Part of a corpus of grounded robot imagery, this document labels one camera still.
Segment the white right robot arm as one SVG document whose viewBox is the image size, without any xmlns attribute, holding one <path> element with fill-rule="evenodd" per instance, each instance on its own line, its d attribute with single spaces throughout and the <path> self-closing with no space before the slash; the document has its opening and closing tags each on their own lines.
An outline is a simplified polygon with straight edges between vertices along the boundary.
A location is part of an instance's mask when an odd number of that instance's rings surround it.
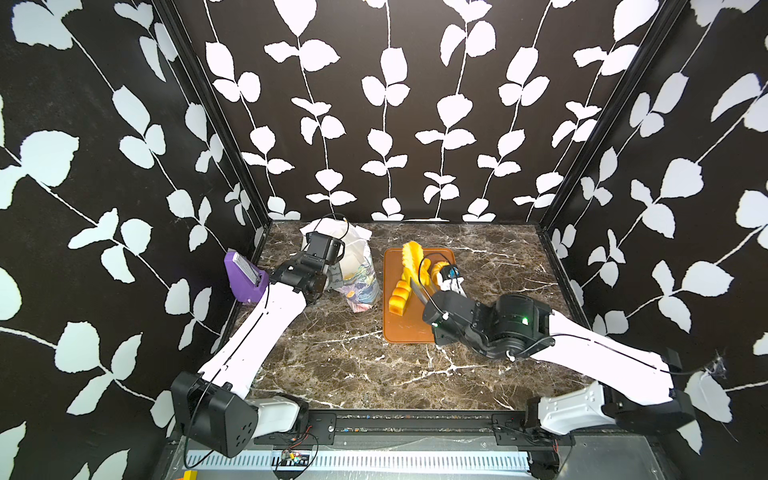
<svg viewBox="0 0 768 480">
<path fill-rule="evenodd" d="M 489 359 L 533 359 L 591 378 L 571 393 L 530 400 L 523 421 L 528 431 L 565 436 L 616 426 L 661 435 L 695 419 L 689 395 L 674 383 L 682 373 L 674 355 L 623 345 L 521 294 L 502 295 L 491 305 L 451 290 L 421 298 L 422 319 L 439 345 L 460 343 Z"/>
</svg>

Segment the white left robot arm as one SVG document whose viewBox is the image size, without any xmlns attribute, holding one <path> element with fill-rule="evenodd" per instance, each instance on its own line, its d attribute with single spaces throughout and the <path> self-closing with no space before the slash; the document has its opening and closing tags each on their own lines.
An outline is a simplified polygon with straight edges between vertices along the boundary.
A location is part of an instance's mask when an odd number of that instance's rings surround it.
<svg viewBox="0 0 768 480">
<path fill-rule="evenodd" d="M 328 267 L 335 264 L 307 252 L 270 274 L 234 250 L 225 267 L 239 300 L 254 300 L 250 316 L 196 373 L 182 372 L 172 383 L 174 414 L 182 434 L 233 458 L 255 437 L 292 430 L 301 406 L 276 396 L 251 405 L 253 380 L 287 327 L 322 295 Z"/>
</svg>

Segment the yellow handled metal tongs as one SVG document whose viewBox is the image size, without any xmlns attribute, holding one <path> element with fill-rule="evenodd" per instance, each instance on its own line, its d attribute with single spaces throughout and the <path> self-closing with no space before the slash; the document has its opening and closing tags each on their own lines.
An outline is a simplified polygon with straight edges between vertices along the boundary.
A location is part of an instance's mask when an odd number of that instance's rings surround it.
<svg viewBox="0 0 768 480">
<path fill-rule="evenodd" d="M 410 292 L 426 305 L 430 302 L 431 296 L 441 290 L 440 272 L 448 265 L 449 263 L 445 261 L 439 261 L 434 265 L 425 262 L 420 267 L 419 275 L 411 269 L 404 269 L 401 279 L 409 285 Z"/>
</svg>

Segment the long ridged yellow bread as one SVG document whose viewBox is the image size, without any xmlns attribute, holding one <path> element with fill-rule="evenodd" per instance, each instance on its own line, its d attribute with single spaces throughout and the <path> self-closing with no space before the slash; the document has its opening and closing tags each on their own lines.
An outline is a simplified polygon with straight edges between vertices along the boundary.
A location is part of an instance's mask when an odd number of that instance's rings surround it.
<svg viewBox="0 0 768 480">
<path fill-rule="evenodd" d="M 425 257 L 423 247 L 419 243 L 415 241 L 405 243 L 402 247 L 401 261 L 403 266 L 401 279 L 407 285 L 416 282 L 428 287 L 432 284 L 429 272 L 431 261 Z"/>
</svg>

